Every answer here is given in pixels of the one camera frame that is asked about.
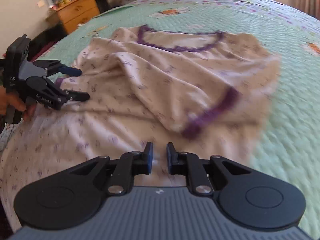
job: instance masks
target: drawer handle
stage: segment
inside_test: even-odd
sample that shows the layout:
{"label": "drawer handle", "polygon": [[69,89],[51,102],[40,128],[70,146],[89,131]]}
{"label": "drawer handle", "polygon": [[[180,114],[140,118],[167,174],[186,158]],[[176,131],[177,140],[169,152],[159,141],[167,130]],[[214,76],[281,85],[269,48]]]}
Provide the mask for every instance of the drawer handle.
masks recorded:
{"label": "drawer handle", "polygon": [[83,18],[80,23],[85,24],[87,21],[88,21],[88,18]]}
{"label": "drawer handle", "polygon": [[78,5],[78,6],[75,8],[76,11],[80,11],[81,9],[82,9],[82,5]]}

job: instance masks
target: purple lace trim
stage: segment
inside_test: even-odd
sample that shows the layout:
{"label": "purple lace trim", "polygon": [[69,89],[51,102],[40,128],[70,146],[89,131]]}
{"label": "purple lace trim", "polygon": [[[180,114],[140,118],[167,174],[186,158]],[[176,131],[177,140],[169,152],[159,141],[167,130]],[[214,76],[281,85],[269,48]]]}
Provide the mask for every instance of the purple lace trim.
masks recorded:
{"label": "purple lace trim", "polygon": [[230,87],[221,103],[192,120],[182,132],[182,136],[187,139],[195,139],[200,134],[202,128],[216,119],[224,111],[232,108],[238,97],[239,92],[234,87]]}
{"label": "purple lace trim", "polygon": [[154,33],[157,31],[155,29],[150,28],[148,25],[142,25],[138,31],[137,43],[142,44],[142,45],[146,45],[146,46],[150,46],[150,47],[154,47],[157,49],[166,50],[168,52],[175,52],[175,51],[200,52],[200,51],[208,50],[208,49],[213,48],[219,41],[221,41],[223,39],[223,36],[224,36],[224,32],[220,32],[220,31],[217,31],[215,33],[185,33],[185,34],[193,34],[193,35],[217,35],[218,39],[214,43],[209,43],[209,44],[205,45],[204,47],[188,48],[188,47],[176,46],[171,49],[171,48],[165,48],[163,46],[158,46],[158,45],[155,45],[155,44],[152,44],[152,43],[149,43],[149,42],[143,40],[143,34],[145,32]]}
{"label": "purple lace trim", "polygon": [[65,79],[65,78],[57,78],[54,84],[55,84],[57,87],[60,87],[64,79]]}

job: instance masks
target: wooden desk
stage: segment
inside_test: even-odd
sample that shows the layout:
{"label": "wooden desk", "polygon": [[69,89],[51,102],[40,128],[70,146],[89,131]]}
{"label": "wooden desk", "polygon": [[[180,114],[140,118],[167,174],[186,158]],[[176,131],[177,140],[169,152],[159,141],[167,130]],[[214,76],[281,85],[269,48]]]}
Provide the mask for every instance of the wooden desk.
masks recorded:
{"label": "wooden desk", "polygon": [[51,25],[61,22],[67,34],[70,34],[78,28],[78,24],[85,24],[98,14],[96,0],[72,0],[50,15],[47,21]]}

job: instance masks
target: quilted bedspread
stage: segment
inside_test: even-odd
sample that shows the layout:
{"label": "quilted bedspread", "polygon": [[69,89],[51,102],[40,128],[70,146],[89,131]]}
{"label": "quilted bedspread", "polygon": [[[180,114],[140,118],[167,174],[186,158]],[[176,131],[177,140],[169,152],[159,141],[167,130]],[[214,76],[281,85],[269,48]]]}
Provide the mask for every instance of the quilted bedspread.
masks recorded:
{"label": "quilted bedspread", "polygon": [[[143,24],[184,33],[252,33],[281,56],[272,113],[251,167],[302,190],[307,209],[300,227],[320,237],[320,22],[271,0],[138,0],[92,19],[43,59],[70,65],[92,37],[109,37],[118,27]],[[12,129],[7,126],[2,133],[2,145]]]}

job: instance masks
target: hand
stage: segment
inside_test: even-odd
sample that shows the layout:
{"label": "hand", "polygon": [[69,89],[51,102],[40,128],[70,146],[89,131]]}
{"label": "hand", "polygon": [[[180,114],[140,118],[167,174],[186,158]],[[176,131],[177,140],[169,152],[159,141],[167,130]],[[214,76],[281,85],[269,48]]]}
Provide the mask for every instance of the hand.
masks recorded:
{"label": "hand", "polygon": [[31,118],[36,109],[36,105],[27,107],[17,94],[7,94],[5,88],[0,86],[0,115],[6,114],[8,105],[14,106],[14,108],[20,112],[24,112],[22,118],[25,121]]}

